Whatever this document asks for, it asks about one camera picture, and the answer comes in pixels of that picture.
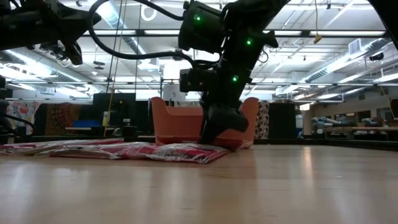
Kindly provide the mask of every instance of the wall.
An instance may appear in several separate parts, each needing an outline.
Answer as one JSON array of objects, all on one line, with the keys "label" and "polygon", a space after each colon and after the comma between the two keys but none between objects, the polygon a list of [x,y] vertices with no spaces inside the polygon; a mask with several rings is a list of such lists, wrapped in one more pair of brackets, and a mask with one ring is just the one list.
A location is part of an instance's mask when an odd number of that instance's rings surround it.
[{"label": "wall", "polygon": [[365,100],[358,100],[358,94],[355,98],[349,98],[344,103],[338,103],[337,105],[316,104],[312,105],[312,115],[315,117],[331,116],[332,119],[336,114],[359,112],[359,111],[371,111],[371,116],[377,116],[377,109],[389,107],[389,97],[391,99],[398,98],[398,87],[391,87],[389,89],[389,95],[381,96],[378,92],[367,92],[365,93]]}]

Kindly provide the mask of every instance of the blue object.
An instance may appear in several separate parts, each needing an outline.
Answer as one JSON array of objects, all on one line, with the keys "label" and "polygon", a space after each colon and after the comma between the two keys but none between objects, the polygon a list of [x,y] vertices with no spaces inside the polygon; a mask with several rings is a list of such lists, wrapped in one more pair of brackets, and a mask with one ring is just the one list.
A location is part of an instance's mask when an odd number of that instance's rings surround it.
[{"label": "blue object", "polygon": [[74,128],[90,128],[98,126],[101,126],[101,123],[98,120],[75,120],[73,122]]}]

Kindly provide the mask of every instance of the ceiling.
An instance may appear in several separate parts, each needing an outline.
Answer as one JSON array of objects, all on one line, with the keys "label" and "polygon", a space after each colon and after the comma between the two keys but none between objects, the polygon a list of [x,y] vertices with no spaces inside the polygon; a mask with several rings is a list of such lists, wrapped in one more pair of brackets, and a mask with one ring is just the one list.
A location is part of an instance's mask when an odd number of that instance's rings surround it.
[{"label": "ceiling", "polygon": [[[60,1],[68,7],[75,9],[88,10],[94,1],[80,1],[82,7],[78,7],[75,1]],[[183,9],[181,0],[152,0],[155,4],[164,7],[166,10],[182,15]],[[208,5],[219,8],[220,3],[225,5],[228,1],[214,1],[206,0],[202,1]],[[125,29],[129,30],[152,30],[152,29],[179,29],[181,22],[174,21],[173,19],[166,17],[161,13],[153,15],[152,9],[145,9],[144,15],[141,14],[142,6],[134,1],[113,1],[114,12],[119,14],[120,18],[124,21]],[[275,30],[315,30],[316,23],[318,21],[319,30],[385,30],[380,18],[378,17],[375,10],[371,5],[364,0],[332,0],[331,9],[326,9],[327,0],[318,0],[318,19],[315,10],[315,1],[312,0],[291,0],[281,12],[275,16],[272,22],[266,29]],[[103,8],[98,12],[103,13],[109,9]],[[95,25],[95,29],[112,29],[112,27],[103,19]],[[375,40],[375,37],[370,39],[366,32],[363,37],[368,40]],[[174,37],[132,37],[137,44],[142,48],[144,53],[154,53],[161,51],[174,51],[178,47],[178,38]],[[115,49],[133,54],[132,48],[120,37],[101,37],[100,38],[108,47],[116,46]],[[329,91],[329,87],[319,88],[318,86],[298,86],[297,88],[291,88],[291,90],[285,90],[289,87],[289,83],[301,82],[303,77],[308,77],[312,71],[316,68],[322,68],[327,66],[331,60],[339,58],[348,51],[348,44],[352,43],[356,38],[350,38],[346,35],[346,38],[323,38],[317,44],[314,44],[314,38],[303,38],[303,37],[282,37],[277,38],[279,47],[276,49],[266,48],[266,52],[269,55],[267,63],[258,62],[255,68],[252,70],[251,77],[255,83],[287,83],[286,85],[248,85],[244,92],[244,95],[250,96],[251,94],[259,96],[261,94],[269,95],[270,90],[278,90],[283,88],[283,94],[277,94],[278,97],[291,97],[295,99],[298,95],[306,95],[316,93],[314,96],[324,94]],[[158,95],[160,89],[160,76],[163,74],[165,65],[172,64],[173,67],[185,68],[189,67],[189,64],[185,62],[174,62],[171,58],[160,58],[158,60],[152,60],[151,63],[157,63],[158,69],[141,69],[137,67],[142,62],[135,60],[118,60],[101,50],[96,48],[95,43],[91,37],[81,37],[78,39],[78,43],[83,53],[83,65],[74,67],[69,62],[62,62],[63,69],[66,71],[72,71],[73,74],[79,74],[88,82],[93,80],[95,82],[105,82],[108,77],[113,77],[116,73],[117,82],[138,82],[134,85],[118,85],[116,84],[114,89],[118,91],[134,91],[137,88],[142,95],[142,98],[148,99],[151,95]],[[39,55],[44,55],[45,58],[55,61],[54,57],[49,54],[44,54],[40,50],[34,50]],[[384,59],[380,61],[370,62],[368,57],[358,57],[353,62],[347,63],[339,69],[334,69],[332,72],[325,75],[325,77],[317,78],[312,83],[338,83],[346,77],[353,76],[359,72],[363,72],[369,68],[376,67],[382,63],[390,62],[396,59],[397,50],[393,45],[385,45],[384,48],[380,48],[377,52],[384,52]],[[195,59],[203,60],[217,60],[217,55],[211,55],[206,52],[199,52],[197,50],[191,50],[185,52]],[[93,62],[103,62],[102,70],[95,69],[97,65]],[[377,78],[380,75],[379,71],[375,71],[373,78]],[[163,74],[164,78],[178,78],[178,72],[167,75]],[[14,82],[23,82],[29,79],[26,77],[14,77],[8,78]],[[360,78],[354,79],[351,82],[362,83],[363,80],[371,80],[368,75],[363,75]],[[97,89],[105,89],[106,85],[94,85]],[[13,89],[21,89],[16,86],[9,86]]]}]

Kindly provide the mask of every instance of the workbench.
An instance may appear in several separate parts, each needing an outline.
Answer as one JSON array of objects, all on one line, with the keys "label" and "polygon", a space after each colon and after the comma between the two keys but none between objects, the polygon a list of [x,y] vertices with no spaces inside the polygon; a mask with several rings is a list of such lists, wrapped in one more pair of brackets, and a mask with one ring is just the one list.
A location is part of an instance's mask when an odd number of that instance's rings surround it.
[{"label": "workbench", "polygon": [[207,165],[0,157],[0,223],[398,223],[396,152],[253,146]]}]

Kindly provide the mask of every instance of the wooden table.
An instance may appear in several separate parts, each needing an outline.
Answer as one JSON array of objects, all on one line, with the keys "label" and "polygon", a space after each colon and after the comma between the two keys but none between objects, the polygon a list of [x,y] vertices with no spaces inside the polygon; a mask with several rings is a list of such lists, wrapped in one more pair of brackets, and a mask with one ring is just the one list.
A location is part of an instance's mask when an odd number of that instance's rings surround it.
[{"label": "wooden table", "polygon": [[0,157],[0,223],[398,223],[398,154],[254,146],[208,165]]}]

